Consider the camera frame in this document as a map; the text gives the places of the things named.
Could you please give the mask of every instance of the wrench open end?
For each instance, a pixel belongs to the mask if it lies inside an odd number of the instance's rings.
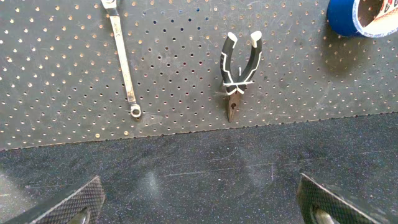
[[[139,118],[141,116],[141,107],[138,104],[130,106],[131,116]]]

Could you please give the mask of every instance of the combination wrench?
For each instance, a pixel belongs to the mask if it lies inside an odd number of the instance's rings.
[[[136,96],[134,95],[134,90],[132,89],[130,69],[127,62],[126,49],[124,48],[122,27],[120,25],[120,16],[118,13],[116,0],[101,0],[101,2],[106,9],[106,12],[109,14],[109,18],[111,19],[114,40],[116,41],[116,48],[118,50],[124,84],[126,86],[127,100],[130,104],[130,113],[131,116],[139,118],[141,116],[141,107],[137,104]]]

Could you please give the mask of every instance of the dark table surface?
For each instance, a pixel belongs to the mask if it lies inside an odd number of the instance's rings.
[[[308,172],[398,215],[398,115],[0,152],[0,222],[99,175],[100,223],[303,223]]]

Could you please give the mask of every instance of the blue tape roll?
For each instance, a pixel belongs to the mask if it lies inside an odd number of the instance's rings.
[[[358,19],[359,4],[362,0],[330,0],[327,18],[330,27],[344,37],[384,37],[398,30],[398,22],[378,21],[380,29],[363,27]],[[374,14],[362,11],[362,18],[373,19]]]

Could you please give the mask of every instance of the pliers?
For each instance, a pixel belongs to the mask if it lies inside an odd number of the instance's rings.
[[[250,59],[243,72],[241,67],[239,67],[239,77],[237,81],[234,81],[231,74],[231,56],[238,38],[233,33],[229,32],[225,40],[221,51],[220,69],[224,81],[223,85],[226,86],[226,93],[228,95],[229,122],[232,122],[233,116],[238,109],[241,95],[244,94],[246,85],[252,83],[251,78],[259,66],[262,53],[261,35],[261,31],[255,31],[250,35],[252,45]]]

